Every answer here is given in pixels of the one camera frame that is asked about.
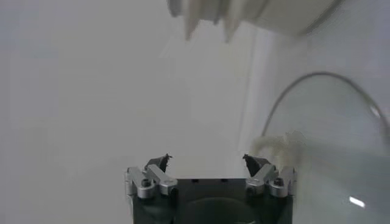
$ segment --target white backdrop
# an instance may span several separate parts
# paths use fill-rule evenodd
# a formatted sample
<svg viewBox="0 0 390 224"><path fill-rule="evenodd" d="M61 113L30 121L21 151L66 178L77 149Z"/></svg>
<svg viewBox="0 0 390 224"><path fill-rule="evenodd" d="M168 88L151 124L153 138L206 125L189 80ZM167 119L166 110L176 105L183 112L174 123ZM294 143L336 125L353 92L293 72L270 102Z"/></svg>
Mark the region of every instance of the white backdrop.
<svg viewBox="0 0 390 224"><path fill-rule="evenodd" d="M0 3L0 223L130 223L123 170L165 153L175 177L241 173L256 29L182 31L166 1Z"/></svg>

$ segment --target white plastic part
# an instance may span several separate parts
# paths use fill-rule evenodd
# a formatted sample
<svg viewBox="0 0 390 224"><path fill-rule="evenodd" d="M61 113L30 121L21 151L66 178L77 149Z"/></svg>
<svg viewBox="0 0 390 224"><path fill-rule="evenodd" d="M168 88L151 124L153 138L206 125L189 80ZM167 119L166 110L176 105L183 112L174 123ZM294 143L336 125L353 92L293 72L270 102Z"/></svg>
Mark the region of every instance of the white plastic part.
<svg viewBox="0 0 390 224"><path fill-rule="evenodd" d="M224 20L225 40L229 42L242 20L289 35L303 33L339 1L168 0L168 7L173 16L183 15L186 40L191 38L200 19L217 23L221 18Z"/></svg>

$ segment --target white wall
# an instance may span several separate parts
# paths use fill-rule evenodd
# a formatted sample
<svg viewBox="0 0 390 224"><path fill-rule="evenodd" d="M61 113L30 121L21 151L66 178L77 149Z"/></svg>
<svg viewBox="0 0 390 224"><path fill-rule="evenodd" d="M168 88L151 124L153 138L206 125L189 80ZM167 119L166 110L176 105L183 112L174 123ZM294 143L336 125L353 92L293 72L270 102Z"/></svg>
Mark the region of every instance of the white wall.
<svg viewBox="0 0 390 224"><path fill-rule="evenodd" d="M166 1L0 3L0 223L130 223L123 170L170 153L175 177L234 177L256 29Z"/></svg>

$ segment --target metal clamp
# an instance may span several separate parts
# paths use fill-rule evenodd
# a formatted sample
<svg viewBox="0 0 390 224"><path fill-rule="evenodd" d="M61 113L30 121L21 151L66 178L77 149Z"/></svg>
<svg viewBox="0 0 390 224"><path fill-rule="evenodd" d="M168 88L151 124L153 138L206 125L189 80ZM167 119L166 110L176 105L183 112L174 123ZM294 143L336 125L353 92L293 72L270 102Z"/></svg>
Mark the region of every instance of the metal clamp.
<svg viewBox="0 0 390 224"><path fill-rule="evenodd" d="M284 198L288 195L294 195L295 182L296 172L294 168L291 166L286 166L280 172L279 177L270 181L270 194L278 198Z"/></svg>
<svg viewBox="0 0 390 224"><path fill-rule="evenodd" d="M152 198L155 194L155 183L151 181L137 167L130 167L125 173L126 195L135 195L139 198Z"/></svg>
<svg viewBox="0 0 390 224"><path fill-rule="evenodd" d="M146 167L146 173L160 186L160 192L163 195L171 194L172 190L177 186L177 180L167 176L155 164L148 165Z"/></svg>
<svg viewBox="0 0 390 224"><path fill-rule="evenodd" d="M274 165L264 164L254 176L245 180L246 192L249 195L262 194L267 182L273 180L277 175L278 171Z"/></svg>

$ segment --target screw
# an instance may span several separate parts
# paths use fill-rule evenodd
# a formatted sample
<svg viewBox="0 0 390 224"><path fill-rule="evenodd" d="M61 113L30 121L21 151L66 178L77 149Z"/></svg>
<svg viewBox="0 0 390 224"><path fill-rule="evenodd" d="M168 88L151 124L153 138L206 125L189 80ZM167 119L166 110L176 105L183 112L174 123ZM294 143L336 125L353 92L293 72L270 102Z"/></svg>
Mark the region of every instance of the screw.
<svg viewBox="0 0 390 224"><path fill-rule="evenodd" d="M285 183L284 183L282 178L278 177L278 178L274 179L274 185L282 187L285 185Z"/></svg>
<svg viewBox="0 0 390 224"><path fill-rule="evenodd" d="M141 182L142 187L150 187L152 185L151 181L148 179L143 179Z"/></svg>
<svg viewBox="0 0 390 224"><path fill-rule="evenodd" d="M252 188L252 187L248 187L248 188L246 189L246 194L247 194L248 196L250 196L250 197L254 196L254 195L255 195L255 192L256 192L256 190L255 190L254 188Z"/></svg>

